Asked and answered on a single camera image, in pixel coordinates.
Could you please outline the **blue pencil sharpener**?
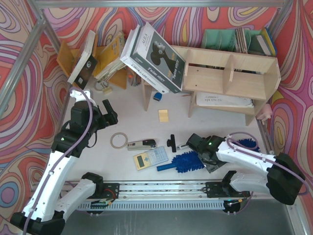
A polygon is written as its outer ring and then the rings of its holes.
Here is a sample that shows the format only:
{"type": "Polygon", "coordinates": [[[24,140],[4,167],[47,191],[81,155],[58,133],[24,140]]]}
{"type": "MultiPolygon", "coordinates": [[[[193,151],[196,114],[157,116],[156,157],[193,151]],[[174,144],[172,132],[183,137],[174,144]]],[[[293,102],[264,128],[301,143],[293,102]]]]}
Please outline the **blue pencil sharpener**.
{"type": "Polygon", "coordinates": [[[153,96],[153,100],[160,101],[162,99],[162,94],[157,92],[153,96]]]}

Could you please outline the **white and black utility knife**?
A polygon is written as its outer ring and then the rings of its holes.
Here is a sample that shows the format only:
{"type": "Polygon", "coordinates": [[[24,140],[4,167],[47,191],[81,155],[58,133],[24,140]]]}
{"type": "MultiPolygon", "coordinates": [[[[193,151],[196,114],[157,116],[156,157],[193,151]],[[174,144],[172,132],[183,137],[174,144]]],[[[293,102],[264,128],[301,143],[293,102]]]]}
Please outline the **white and black utility knife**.
{"type": "Polygon", "coordinates": [[[171,134],[170,138],[166,142],[167,147],[170,147],[173,153],[176,153],[178,150],[183,150],[185,148],[188,148],[188,145],[183,143],[180,145],[176,145],[175,135],[171,134]]]}

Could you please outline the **white book black cover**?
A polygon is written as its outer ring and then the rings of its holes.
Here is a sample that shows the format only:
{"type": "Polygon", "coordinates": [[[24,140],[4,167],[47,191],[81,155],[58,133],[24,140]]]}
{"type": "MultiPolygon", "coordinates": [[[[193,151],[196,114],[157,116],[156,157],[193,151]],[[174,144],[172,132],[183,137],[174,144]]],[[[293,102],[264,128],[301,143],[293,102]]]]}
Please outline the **white book black cover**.
{"type": "Polygon", "coordinates": [[[72,65],[72,72],[68,82],[84,89],[90,79],[96,65],[97,60],[92,55],[94,51],[95,32],[90,30],[88,35],[76,53],[72,65]]]}

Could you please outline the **yellow wooden book stand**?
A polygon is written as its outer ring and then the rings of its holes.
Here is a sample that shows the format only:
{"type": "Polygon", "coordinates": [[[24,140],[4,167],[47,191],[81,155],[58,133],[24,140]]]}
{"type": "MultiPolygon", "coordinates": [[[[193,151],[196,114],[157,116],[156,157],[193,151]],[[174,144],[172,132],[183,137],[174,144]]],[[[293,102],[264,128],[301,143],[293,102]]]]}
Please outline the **yellow wooden book stand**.
{"type": "MultiPolygon", "coordinates": [[[[92,53],[92,55],[95,58],[98,55],[98,53],[100,53],[106,47],[106,46],[98,46],[97,43],[98,43],[98,35],[95,36],[94,51],[92,53]]],[[[70,76],[70,74],[72,72],[72,65],[73,65],[74,57],[75,57],[76,53],[78,52],[78,50],[79,50],[79,48],[77,48],[77,49],[70,49],[65,41],[63,41],[61,43],[59,54],[57,56],[57,62],[60,65],[60,67],[62,68],[63,72],[68,77],[68,79],[69,79],[69,76],[70,76]]],[[[126,85],[126,83],[127,83],[126,82],[126,80],[127,80],[126,76],[127,76],[127,72],[126,72],[126,69],[124,67],[123,69],[120,69],[119,71],[117,71],[110,78],[110,80],[107,81],[107,82],[109,82],[109,83],[111,83],[113,85],[116,85],[116,86],[118,86],[118,87],[120,87],[122,89],[126,89],[126,86],[127,86],[126,85]]]]}

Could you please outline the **pink pig toy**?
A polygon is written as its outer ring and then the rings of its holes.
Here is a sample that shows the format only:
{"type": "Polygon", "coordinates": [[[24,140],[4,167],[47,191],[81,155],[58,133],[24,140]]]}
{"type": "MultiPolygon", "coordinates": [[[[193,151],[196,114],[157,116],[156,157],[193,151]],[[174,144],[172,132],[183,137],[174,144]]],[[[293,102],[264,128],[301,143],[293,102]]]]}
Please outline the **pink pig toy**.
{"type": "Polygon", "coordinates": [[[259,113],[256,115],[256,118],[258,120],[261,120],[261,122],[265,122],[268,119],[271,119],[272,116],[272,109],[271,105],[266,103],[263,108],[259,111],[259,113]]]}

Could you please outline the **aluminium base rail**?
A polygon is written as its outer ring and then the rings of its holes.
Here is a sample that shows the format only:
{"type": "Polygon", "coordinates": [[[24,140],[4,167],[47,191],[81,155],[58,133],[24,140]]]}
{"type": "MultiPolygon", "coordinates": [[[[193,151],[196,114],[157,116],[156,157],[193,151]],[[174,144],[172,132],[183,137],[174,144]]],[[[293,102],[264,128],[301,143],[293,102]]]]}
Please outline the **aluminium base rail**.
{"type": "Polygon", "coordinates": [[[101,199],[174,199],[194,198],[246,198],[248,192],[226,193],[219,181],[205,180],[160,180],[160,181],[105,181],[98,196],[88,200],[101,199]]]}

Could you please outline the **yellow books stack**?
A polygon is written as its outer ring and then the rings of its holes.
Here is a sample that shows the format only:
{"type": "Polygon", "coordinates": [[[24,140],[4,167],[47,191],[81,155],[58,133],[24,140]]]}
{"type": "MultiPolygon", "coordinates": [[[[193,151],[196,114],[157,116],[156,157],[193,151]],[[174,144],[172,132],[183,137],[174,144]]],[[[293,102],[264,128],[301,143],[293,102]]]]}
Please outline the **yellow books stack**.
{"type": "Polygon", "coordinates": [[[120,60],[125,46],[124,33],[120,31],[113,40],[96,56],[97,65],[94,78],[97,81],[109,81],[110,78],[126,65],[120,60]]]}

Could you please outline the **wooden desktop bookshelf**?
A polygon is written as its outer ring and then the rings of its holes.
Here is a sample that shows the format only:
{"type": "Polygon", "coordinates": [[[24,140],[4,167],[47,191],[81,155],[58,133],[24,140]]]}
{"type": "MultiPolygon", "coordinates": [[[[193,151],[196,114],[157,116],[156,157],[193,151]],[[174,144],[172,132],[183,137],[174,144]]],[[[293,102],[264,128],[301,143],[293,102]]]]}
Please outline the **wooden desktop bookshelf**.
{"type": "Polygon", "coordinates": [[[173,49],[186,61],[183,89],[191,92],[189,116],[197,107],[199,92],[250,98],[252,108],[214,107],[244,114],[249,126],[281,82],[276,57],[182,46],[173,49]]]}

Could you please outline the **blue microfiber duster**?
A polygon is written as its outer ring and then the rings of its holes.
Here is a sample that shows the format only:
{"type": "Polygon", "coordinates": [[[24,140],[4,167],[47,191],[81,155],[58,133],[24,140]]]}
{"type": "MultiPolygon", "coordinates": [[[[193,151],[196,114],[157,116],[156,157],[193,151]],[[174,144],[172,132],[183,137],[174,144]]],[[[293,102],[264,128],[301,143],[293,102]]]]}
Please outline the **blue microfiber duster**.
{"type": "MultiPolygon", "coordinates": [[[[258,142],[252,138],[237,140],[237,142],[245,148],[260,152],[258,142]]],[[[204,164],[200,161],[198,154],[195,151],[190,151],[181,155],[176,155],[169,164],[156,167],[157,171],[164,171],[172,168],[175,168],[178,173],[186,173],[188,171],[203,169],[204,164]]]]}

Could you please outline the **white Chokladfabriken book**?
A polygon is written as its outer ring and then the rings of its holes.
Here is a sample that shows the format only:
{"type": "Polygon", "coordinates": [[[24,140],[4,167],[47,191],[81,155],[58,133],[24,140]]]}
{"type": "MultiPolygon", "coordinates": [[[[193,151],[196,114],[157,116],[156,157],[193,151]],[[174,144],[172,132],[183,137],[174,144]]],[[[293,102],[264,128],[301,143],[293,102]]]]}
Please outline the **white Chokladfabriken book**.
{"type": "Polygon", "coordinates": [[[161,94],[167,94],[170,90],[161,82],[153,78],[141,65],[139,65],[138,62],[135,62],[135,60],[131,58],[131,53],[134,51],[137,39],[139,37],[140,28],[141,26],[137,25],[134,30],[130,31],[121,53],[120,60],[158,92],[161,94]]]}

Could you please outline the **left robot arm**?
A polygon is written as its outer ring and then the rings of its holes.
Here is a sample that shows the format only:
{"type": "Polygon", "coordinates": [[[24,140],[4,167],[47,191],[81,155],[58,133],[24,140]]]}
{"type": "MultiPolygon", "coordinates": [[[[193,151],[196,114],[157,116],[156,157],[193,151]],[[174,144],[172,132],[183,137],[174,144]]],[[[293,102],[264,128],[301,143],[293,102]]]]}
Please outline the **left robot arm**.
{"type": "Polygon", "coordinates": [[[117,113],[110,102],[103,100],[107,111],[102,114],[99,107],[88,99],[75,102],[71,108],[71,119],[54,137],[49,160],[33,196],[22,212],[13,213],[10,222],[31,235],[59,235],[69,216],[89,197],[104,196],[103,177],[87,172],[79,183],[65,196],[60,193],[67,174],[79,160],[82,151],[89,147],[89,140],[97,131],[118,123],[117,113]]]}

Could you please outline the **colored pencils cup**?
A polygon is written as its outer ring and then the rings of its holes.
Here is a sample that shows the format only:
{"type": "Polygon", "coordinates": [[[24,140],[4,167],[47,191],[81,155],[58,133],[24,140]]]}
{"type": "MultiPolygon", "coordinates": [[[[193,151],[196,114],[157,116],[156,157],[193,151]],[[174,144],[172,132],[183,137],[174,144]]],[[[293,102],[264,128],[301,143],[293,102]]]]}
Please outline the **colored pencils cup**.
{"type": "Polygon", "coordinates": [[[141,84],[141,77],[129,67],[127,67],[126,71],[129,85],[134,87],[139,86],[141,84]]]}

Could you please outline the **white paper notebook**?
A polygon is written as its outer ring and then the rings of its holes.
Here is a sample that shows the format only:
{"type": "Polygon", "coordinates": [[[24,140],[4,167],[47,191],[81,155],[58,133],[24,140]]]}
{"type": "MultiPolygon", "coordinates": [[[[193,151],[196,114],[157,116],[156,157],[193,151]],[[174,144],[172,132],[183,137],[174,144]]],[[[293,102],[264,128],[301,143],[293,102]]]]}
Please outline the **white paper notebook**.
{"type": "Polygon", "coordinates": [[[196,94],[196,104],[199,106],[221,106],[221,107],[238,107],[238,108],[252,108],[253,101],[250,98],[242,98],[236,96],[228,96],[222,94],[212,94],[198,92],[196,94]]]}

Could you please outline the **beige and black stapler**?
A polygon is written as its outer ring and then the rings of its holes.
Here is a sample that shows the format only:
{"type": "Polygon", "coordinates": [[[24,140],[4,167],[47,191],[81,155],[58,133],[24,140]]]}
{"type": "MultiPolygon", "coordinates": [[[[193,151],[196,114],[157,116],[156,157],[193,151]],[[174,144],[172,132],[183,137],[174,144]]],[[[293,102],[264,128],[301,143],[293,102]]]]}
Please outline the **beige and black stapler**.
{"type": "Polygon", "coordinates": [[[134,141],[134,142],[129,142],[127,144],[127,149],[129,151],[150,150],[150,149],[154,149],[154,148],[157,148],[157,143],[154,139],[134,141]]]}

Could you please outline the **Twins story dark book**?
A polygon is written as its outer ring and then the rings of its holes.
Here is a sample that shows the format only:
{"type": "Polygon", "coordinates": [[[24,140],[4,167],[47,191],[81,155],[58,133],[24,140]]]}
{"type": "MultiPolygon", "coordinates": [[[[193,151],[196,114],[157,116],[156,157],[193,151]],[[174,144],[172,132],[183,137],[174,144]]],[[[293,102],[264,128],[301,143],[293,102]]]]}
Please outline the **Twins story dark book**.
{"type": "Polygon", "coordinates": [[[171,92],[182,91],[185,60],[149,23],[139,28],[130,57],[171,92]]]}

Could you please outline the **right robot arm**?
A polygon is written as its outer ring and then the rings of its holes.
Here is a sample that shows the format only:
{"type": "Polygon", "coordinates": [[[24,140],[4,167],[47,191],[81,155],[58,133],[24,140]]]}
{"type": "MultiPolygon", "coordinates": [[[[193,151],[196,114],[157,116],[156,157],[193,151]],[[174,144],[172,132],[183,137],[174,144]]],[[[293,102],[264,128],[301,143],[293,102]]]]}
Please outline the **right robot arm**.
{"type": "Polygon", "coordinates": [[[187,146],[198,154],[208,172],[230,163],[251,170],[251,174],[230,170],[211,193],[219,197],[235,197],[243,192],[261,192],[271,195],[278,202],[293,205],[306,186],[305,176],[293,159],[285,154],[263,154],[247,148],[227,137],[202,138],[193,134],[187,146]]]}

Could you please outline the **blue and yellow book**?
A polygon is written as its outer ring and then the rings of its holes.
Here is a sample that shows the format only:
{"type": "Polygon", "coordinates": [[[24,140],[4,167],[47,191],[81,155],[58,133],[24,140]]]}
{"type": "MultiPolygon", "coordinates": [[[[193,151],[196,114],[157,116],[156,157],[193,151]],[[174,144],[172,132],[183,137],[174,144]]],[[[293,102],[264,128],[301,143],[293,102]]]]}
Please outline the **blue and yellow book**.
{"type": "Polygon", "coordinates": [[[258,40],[264,54],[271,55],[273,57],[277,56],[276,45],[267,28],[264,27],[260,31],[260,34],[256,35],[256,39],[258,40]]]}

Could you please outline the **yellow and blue calculator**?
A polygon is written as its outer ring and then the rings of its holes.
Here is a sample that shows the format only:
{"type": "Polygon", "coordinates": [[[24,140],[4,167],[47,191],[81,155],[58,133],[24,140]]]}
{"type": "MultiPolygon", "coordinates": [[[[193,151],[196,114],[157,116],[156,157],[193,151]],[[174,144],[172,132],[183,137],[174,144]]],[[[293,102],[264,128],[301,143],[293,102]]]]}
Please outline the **yellow and blue calculator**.
{"type": "Polygon", "coordinates": [[[134,163],[137,170],[149,168],[167,162],[168,160],[163,146],[134,156],[134,163]]]}

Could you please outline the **teal file organizer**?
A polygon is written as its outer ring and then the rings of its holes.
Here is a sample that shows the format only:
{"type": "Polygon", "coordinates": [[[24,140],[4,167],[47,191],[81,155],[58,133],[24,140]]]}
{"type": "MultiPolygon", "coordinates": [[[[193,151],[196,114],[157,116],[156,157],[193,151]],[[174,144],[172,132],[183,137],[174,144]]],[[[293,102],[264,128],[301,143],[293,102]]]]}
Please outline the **teal file organizer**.
{"type": "Polygon", "coordinates": [[[222,50],[238,53],[271,56],[268,44],[263,38],[260,43],[256,41],[261,30],[244,29],[246,46],[239,46],[240,39],[235,29],[206,29],[202,38],[201,48],[222,50]]]}

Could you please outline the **yellow sticky note pad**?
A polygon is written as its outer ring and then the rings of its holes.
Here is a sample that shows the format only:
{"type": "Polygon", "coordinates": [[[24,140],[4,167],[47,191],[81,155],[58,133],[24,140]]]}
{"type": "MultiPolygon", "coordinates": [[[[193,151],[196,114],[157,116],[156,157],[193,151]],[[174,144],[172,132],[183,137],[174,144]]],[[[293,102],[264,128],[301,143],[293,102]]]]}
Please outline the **yellow sticky note pad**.
{"type": "Polygon", "coordinates": [[[168,110],[159,110],[158,115],[160,122],[169,122],[168,110]]]}

